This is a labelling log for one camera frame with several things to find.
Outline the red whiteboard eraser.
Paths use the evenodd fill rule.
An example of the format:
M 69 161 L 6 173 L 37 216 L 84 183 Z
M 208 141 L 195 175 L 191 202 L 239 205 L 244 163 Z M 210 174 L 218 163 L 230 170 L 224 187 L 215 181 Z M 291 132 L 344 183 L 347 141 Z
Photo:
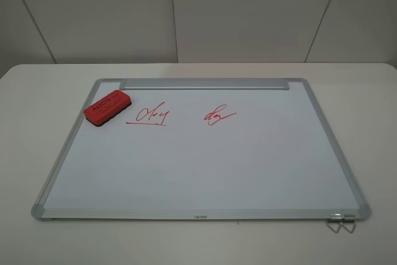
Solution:
M 130 96 L 114 90 L 83 110 L 85 118 L 100 127 L 132 104 Z

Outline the white framed whiteboard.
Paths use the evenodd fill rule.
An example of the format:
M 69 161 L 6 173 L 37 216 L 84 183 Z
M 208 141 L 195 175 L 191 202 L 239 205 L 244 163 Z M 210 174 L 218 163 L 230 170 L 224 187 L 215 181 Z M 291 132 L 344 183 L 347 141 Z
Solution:
M 32 207 L 38 220 L 365 220 L 370 206 L 308 81 L 289 90 L 120 90 L 100 127 L 79 114 Z

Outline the grey marker tray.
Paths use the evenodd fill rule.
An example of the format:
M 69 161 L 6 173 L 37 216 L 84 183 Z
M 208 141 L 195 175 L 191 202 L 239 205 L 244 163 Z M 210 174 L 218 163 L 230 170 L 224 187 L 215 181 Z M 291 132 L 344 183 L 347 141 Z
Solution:
M 130 78 L 120 90 L 289 90 L 280 78 Z

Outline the right metal hanging clip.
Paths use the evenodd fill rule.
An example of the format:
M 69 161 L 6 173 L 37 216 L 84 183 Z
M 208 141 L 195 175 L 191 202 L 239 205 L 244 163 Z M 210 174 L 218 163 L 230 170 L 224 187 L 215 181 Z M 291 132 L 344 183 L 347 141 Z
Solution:
M 355 215 L 344 215 L 341 218 L 341 227 L 350 234 L 353 234 L 356 229 L 356 217 Z

